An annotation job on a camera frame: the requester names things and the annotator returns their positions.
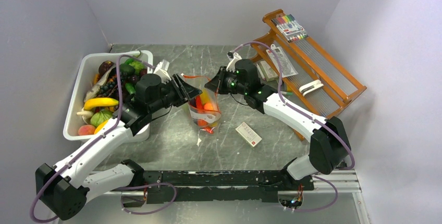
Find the yellow banana bunch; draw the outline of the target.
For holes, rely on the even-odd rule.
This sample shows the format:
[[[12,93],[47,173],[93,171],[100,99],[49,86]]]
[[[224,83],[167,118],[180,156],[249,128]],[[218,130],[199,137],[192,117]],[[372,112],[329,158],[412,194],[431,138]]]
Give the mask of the yellow banana bunch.
[[[212,101],[211,96],[210,96],[210,91],[204,89],[202,94],[200,95],[200,99],[201,99],[202,105],[210,103]]]

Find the clear zip bag orange zipper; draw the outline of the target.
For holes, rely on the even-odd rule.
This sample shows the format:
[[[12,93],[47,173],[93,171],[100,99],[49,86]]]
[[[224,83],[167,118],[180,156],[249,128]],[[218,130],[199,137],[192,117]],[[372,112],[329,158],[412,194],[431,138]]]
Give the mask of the clear zip bag orange zipper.
[[[188,76],[183,73],[181,75],[184,76],[185,81],[188,84],[196,88],[199,88],[202,91],[204,89],[210,91],[210,96],[212,101],[210,103],[203,105],[204,110],[198,111],[196,109],[195,99],[193,99],[190,103],[187,104],[187,108],[188,108],[188,115],[191,121],[196,127],[199,128],[199,130],[202,130],[209,134],[214,134],[219,126],[222,114],[219,109],[217,94],[205,87],[205,85],[210,81],[210,79],[205,76]]]

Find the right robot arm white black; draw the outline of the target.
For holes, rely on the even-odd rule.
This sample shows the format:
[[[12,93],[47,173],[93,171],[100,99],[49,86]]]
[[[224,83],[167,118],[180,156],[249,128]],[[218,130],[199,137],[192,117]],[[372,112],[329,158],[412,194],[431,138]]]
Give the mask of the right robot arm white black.
[[[309,141],[309,154],[285,167],[281,183],[286,189],[295,189],[306,176],[330,174],[351,153],[345,127],[338,117],[327,119],[291,104],[275,88],[261,82],[256,66],[248,59],[237,61],[234,70],[221,66],[205,88],[217,94],[242,95],[249,107],[280,120]]]

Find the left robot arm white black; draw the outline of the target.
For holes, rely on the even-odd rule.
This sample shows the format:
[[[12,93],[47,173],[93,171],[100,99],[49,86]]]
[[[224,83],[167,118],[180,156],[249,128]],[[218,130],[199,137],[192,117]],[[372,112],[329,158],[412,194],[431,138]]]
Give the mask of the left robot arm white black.
[[[167,83],[146,74],[136,92],[119,107],[109,123],[70,156],[53,166],[42,164],[35,172],[37,199],[61,220],[75,216],[93,198],[118,188],[136,191],[145,185],[144,169],[130,159],[93,176],[90,172],[121,144],[153,121],[163,108],[179,107],[202,91],[175,74]]]

